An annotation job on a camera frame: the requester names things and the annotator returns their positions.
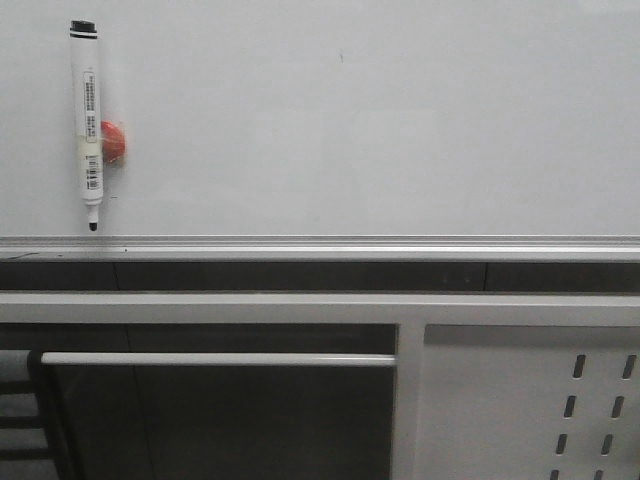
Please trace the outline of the white whiteboard marker pen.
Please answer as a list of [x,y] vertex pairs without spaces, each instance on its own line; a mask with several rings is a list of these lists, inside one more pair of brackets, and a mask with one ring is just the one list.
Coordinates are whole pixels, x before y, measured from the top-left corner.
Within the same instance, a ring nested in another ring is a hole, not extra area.
[[104,198],[98,32],[93,22],[72,20],[69,36],[79,187],[89,230],[96,232]]

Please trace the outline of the red round magnet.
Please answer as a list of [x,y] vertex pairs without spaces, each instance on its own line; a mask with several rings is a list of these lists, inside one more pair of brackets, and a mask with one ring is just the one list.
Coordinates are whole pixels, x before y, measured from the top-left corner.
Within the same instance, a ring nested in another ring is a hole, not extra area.
[[123,128],[110,121],[101,122],[102,156],[109,165],[122,166],[126,157],[126,136]]

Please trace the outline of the large white whiteboard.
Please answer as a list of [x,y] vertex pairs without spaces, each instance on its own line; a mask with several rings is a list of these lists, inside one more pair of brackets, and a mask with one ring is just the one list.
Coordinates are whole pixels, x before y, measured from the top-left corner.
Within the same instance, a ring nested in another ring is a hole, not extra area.
[[[91,232],[69,28],[96,25]],[[639,257],[635,1],[5,1],[1,256]]]

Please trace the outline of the white perforated metal panel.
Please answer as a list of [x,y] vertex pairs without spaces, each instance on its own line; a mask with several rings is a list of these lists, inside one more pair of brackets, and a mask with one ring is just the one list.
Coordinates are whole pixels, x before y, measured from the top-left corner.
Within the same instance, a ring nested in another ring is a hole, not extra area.
[[436,326],[421,367],[419,479],[635,479],[634,327]]

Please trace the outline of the white metal whiteboard stand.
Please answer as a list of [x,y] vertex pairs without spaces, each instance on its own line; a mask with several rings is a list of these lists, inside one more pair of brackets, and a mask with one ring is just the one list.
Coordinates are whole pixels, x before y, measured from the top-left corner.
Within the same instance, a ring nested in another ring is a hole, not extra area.
[[635,296],[5,293],[7,323],[392,324],[398,329],[392,455],[415,475],[426,329],[436,326],[634,327]]

